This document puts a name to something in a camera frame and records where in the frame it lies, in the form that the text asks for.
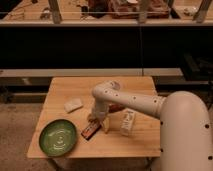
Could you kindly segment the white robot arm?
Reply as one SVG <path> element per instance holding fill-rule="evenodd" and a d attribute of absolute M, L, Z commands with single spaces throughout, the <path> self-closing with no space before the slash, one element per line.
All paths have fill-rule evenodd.
<path fill-rule="evenodd" d="M 117 103 L 160 120 L 161 171 L 213 171 L 213 135 L 205 103 L 177 91 L 167 97 L 120 91 L 116 81 L 97 84 L 91 92 L 91 115 L 103 121 L 108 103 Z"/>

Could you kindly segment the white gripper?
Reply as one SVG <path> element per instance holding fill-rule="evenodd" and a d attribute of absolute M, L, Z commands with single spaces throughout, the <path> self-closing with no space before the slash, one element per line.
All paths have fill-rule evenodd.
<path fill-rule="evenodd" d="M 107 102 L 95 100 L 92 106 L 91 113 L 87 116 L 88 121 L 98 120 L 101 122 L 101 127 L 105 133 L 108 133 L 110 120 L 106 118 L 109 110 Z"/>

